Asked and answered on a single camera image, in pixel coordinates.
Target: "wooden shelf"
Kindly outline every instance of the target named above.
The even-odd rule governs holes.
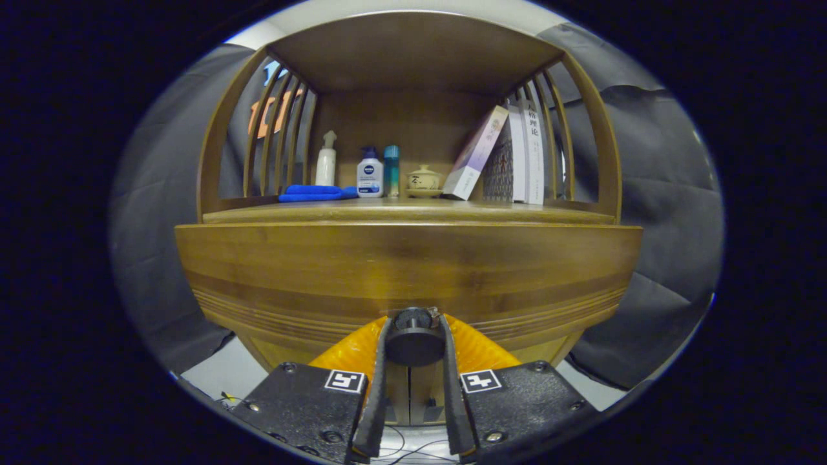
[[[204,223],[564,223],[612,224],[609,215],[542,205],[450,199],[349,199],[261,205],[206,213]]]
[[[322,94],[436,90],[503,97],[563,50],[475,18],[382,12],[311,27],[269,45]]]

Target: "spray nozzle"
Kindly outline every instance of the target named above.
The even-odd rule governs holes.
[[[324,136],[322,136],[322,139],[324,139],[324,148],[332,149],[333,141],[336,140],[336,133],[333,132],[333,130],[328,131]]]

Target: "black cable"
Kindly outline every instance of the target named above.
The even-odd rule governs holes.
[[[435,454],[432,454],[432,453],[417,452],[417,451],[405,451],[405,452],[410,452],[411,454],[415,453],[416,455],[424,455],[426,457],[438,458],[438,459],[444,460],[445,462],[448,462],[448,463],[459,463],[459,462],[455,462],[452,458],[443,457],[442,455],[435,455]],[[376,458],[375,460],[379,461],[379,462],[387,462],[387,461],[394,460],[394,459],[392,459],[392,458],[382,458],[382,459]],[[433,460],[428,460],[428,463],[438,463],[438,462],[434,462]]]
[[[396,460],[394,460],[393,462],[389,463],[388,465],[396,465],[396,463],[399,463],[399,461],[400,461],[400,460],[402,460],[403,458],[408,457],[408,456],[409,456],[409,455],[411,455],[412,453],[420,453],[419,451],[420,451],[420,450],[422,450],[422,449],[424,449],[424,448],[426,448],[427,446],[434,445],[434,444],[436,444],[436,443],[445,443],[445,442],[447,442],[447,439],[440,439],[440,440],[438,440],[438,441],[432,441],[432,442],[430,442],[430,443],[423,444],[423,445],[419,446],[416,450],[412,450],[411,452],[406,453],[405,455],[403,455],[403,456],[402,456],[402,457],[400,457],[400,458],[397,458]]]
[[[404,449],[404,448],[405,448],[405,435],[404,435],[404,434],[402,434],[402,432],[401,432],[401,431],[399,431],[398,429],[394,428],[393,426],[391,426],[391,425],[389,425],[389,424],[386,424],[385,426],[387,426],[388,428],[392,429],[393,431],[396,431],[396,434],[398,434],[398,435],[400,436],[400,438],[402,438],[402,445],[401,445],[401,446],[399,446],[399,448],[398,448],[398,449],[396,449],[396,452],[394,452],[394,453],[387,453],[387,454],[385,454],[385,455],[380,455],[380,456],[379,456],[379,457],[377,457],[377,458],[389,457],[389,456],[391,456],[391,455],[394,455],[394,454],[396,454],[396,453],[399,453],[399,451],[401,451],[402,449]]]

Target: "saucer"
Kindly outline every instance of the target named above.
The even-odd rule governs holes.
[[[437,197],[442,189],[408,189],[406,193],[411,197]]]

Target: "book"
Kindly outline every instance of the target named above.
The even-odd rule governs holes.
[[[509,105],[509,117],[482,171],[482,199],[524,202],[527,191],[525,130],[519,107]]]
[[[445,195],[468,200],[508,116],[509,111],[500,105],[488,112],[445,179],[442,187]]]
[[[523,110],[523,128],[525,129],[526,163],[526,203],[543,204],[543,193],[546,184],[546,171],[543,163],[543,130],[540,128],[540,119],[534,103],[521,100]]]

